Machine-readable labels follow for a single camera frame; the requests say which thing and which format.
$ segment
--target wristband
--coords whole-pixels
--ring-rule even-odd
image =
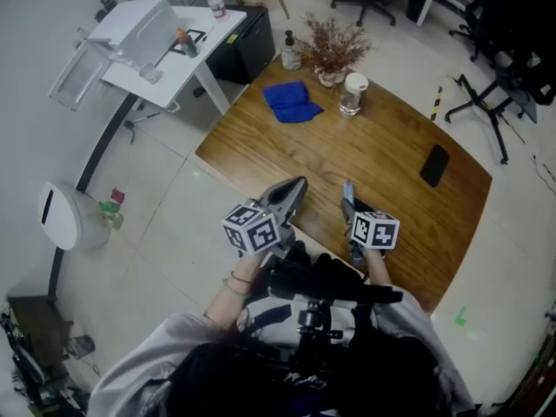
[[[235,276],[233,270],[232,270],[229,274],[230,274],[231,277],[234,278],[234,280],[236,280],[236,281],[245,282],[246,284],[253,284],[252,281],[242,280],[241,278],[238,278],[237,276]]]
[[[240,298],[242,298],[243,300],[247,300],[249,298],[249,296],[251,295],[245,295],[245,294],[240,294],[239,292],[237,292],[236,290],[233,290],[229,285],[228,285],[228,278],[224,278],[222,280],[222,285],[229,290],[232,294],[239,296]]]

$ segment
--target soap dispenser bottle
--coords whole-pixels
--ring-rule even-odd
[[[298,70],[301,68],[301,54],[295,47],[294,33],[286,31],[286,42],[281,52],[281,64],[285,70]]]

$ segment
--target white trash can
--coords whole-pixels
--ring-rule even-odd
[[[63,250],[87,250],[104,244],[110,229],[97,202],[66,184],[47,182],[38,203],[44,233]]]

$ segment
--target white printer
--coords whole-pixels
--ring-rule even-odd
[[[168,0],[119,3],[68,61],[49,97],[79,110],[113,60],[136,70],[148,63],[156,65],[175,41],[179,26]]]
[[[90,33],[100,43],[139,67],[156,65],[175,41],[179,19],[168,0],[119,3]]]

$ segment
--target white tiled floor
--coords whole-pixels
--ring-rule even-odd
[[[341,23],[358,16],[354,7],[331,10],[330,0],[286,2],[291,20],[277,2],[269,4],[277,44],[285,29],[306,32],[301,16],[307,10],[318,17],[334,15]],[[474,399],[503,401],[533,360],[544,338],[543,315],[556,296],[556,197],[537,177],[531,158],[535,153],[556,168],[550,162],[556,156],[551,148],[555,111],[540,108],[539,125],[518,120],[515,109],[506,112],[526,145],[502,123],[510,162],[500,166],[497,144],[481,113],[468,110],[451,125],[443,122],[448,109],[467,100],[449,76],[465,73],[481,89],[493,72],[482,60],[469,62],[467,45],[447,34],[461,23],[455,14],[435,4],[419,29],[405,18],[403,7],[400,2],[392,8],[395,27],[367,13],[364,28],[375,49],[358,69],[425,116],[441,85],[438,126],[493,176],[477,233],[433,320]],[[118,131],[89,192],[103,200],[114,187],[124,191],[124,226],[104,248],[64,259],[60,309],[94,338],[97,350],[89,362],[103,373],[164,316],[203,311],[237,259],[223,239],[220,220],[244,196],[214,177],[193,153],[218,118],[206,95],[198,100],[190,96],[194,87],[195,82],[188,86],[177,116],[162,113],[137,124],[132,145],[129,131]],[[501,97],[493,95],[493,103]],[[462,327],[454,319],[463,307],[467,323]],[[85,383],[94,384],[88,367],[76,367]]]

